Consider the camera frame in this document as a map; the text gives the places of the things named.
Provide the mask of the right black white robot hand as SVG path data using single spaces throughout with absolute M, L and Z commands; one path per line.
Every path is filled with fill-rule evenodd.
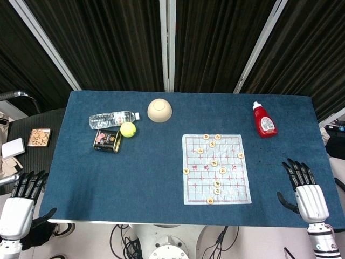
M 291 182 L 296 204 L 287 202 L 281 192 L 277 192 L 279 202 L 292 212 L 299 214 L 308 224 L 323 223 L 329 211 L 321 187 L 316 183 L 314 174 L 305 164 L 290 158 L 282 163 Z

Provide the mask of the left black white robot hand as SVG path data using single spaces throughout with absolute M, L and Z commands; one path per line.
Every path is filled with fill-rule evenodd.
M 0 237 L 4 240 L 20 240 L 31 229 L 50 219 L 56 208 L 37 219 L 33 218 L 40 193 L 45 187 L 49 173 L 40 171 L 23 173 L 15 181 L 10 197 L 6 200 L 0 216 Z

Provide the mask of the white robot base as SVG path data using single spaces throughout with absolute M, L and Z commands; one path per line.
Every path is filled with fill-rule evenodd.
M 132 224 L 143 259 L 197 259 L 205 225 Z

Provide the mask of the box of wooden pieces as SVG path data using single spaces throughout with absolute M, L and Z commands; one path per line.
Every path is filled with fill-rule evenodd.
M 29 147 L 47 147 L 49 145 L 50 135 L 50 128 L 34 128 L 31 130 L 27 145 Z

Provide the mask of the paper Chinese chess board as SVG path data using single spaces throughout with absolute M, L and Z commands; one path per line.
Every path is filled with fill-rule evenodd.
M 242 136 L 240 134 L 209 134 L 210 139 L 204 140 L 204 134 L 184 134 L 182 136 L 183 169 L 190 169 L 189 174 L 183 174 L 183 198 L 185 205 L 247 205 L 252 203 L 245 153 Z M 203 148 L 203 154 L 197 150 Z M 238 153 L 244 153 L 242 159 Z M 213 167 L 211 162 L 216 160 L 218 165 Z M 225 167 L 227 172 L 221 174 L 219 169 Z M 215 181 L 221 186 L 215 187 Z M 221 194 L 214 194 L 215 188 L 221 189 Z M 206 199 L 212 197 L 213 204 Z

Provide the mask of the white small box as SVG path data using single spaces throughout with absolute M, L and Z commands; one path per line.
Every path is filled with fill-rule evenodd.
M 4 143 L 1 146 L 2 158 L 9 159 L 14 156 L 25 153 L 25 145 L 22 138 L 17 138 L 15 140 Z

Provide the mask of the red ketchup bottle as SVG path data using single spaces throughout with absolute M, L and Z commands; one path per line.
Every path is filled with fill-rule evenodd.
M 275 122 L 269 116 L 262 104 L 255 101 L 253 103 L 254 120 L 258 134 L 262 138 L 270 138 L 278 134 Z

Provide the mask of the black tin can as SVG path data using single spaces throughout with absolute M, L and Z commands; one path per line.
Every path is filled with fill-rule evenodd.
M 98 129 L 93 147 L 96 151 L 117 153 L 121 143 L 121 132 Z

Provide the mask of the clear plastic water bottle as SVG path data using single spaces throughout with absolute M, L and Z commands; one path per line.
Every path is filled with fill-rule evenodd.
M 138 112 L 119 111 L 101 113 L 89 117 L 89 126 L 93 130 L 121 126 L 125 122 L 135 122 L 140 119 Z

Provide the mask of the yellow tennis ball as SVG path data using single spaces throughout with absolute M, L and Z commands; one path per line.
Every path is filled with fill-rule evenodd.
M 136 127 L 132 122 L 124 122 L 120 126 L 120 132 L 125 138 L 131 138 L 136 133 Z

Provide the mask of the blue felt table mat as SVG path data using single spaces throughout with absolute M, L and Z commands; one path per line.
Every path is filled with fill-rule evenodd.
M 172 116 L 149 119 L 154 99 L 165 99 Z M 278 134 L 262 138 L 253 103 L 262 104 Z M 138 112 L 137 133 L 121 141 L 118 153 L 96 151 L 91 115 Z M 184 134 L 240 134 L 252 203 L 185 205 Z M 58 136 L 40 215 L 56 208 L 54 220 L 169 223 L 228 226 L 304 227 L 284 208 L 281 192 L 293 203 L 293 189 L 282 166 L 303 162 L 322 188 L 328 223 L 345 229 L 345 215 L 310 97 L 289 95 L 73 91 Z

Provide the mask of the beige upturned bowl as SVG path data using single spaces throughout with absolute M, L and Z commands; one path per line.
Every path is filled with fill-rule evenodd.
M 156 123 L 163 123 L 170 119 L 173 110 L 165 99 L 154 99 L 148 106 L 147 115 L 149 119 Z

